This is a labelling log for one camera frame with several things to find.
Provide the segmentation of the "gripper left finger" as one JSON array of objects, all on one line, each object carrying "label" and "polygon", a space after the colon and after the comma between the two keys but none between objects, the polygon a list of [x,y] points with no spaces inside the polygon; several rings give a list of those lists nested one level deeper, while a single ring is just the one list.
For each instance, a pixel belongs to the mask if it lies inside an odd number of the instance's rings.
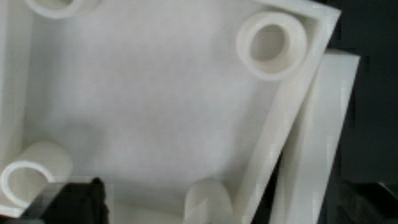
[{"label": "gripper left finger", "polygon": [[19,217],[23,224],[110,224],[105,183],[51,184]]}]

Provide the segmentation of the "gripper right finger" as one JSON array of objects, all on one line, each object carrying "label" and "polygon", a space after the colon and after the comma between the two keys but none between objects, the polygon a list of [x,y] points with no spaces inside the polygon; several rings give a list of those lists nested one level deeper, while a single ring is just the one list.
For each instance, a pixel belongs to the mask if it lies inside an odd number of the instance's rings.
[{"label": "gripper right finger", "polygon": [[343,181],[330,224],[398,224],[398,183]]}]

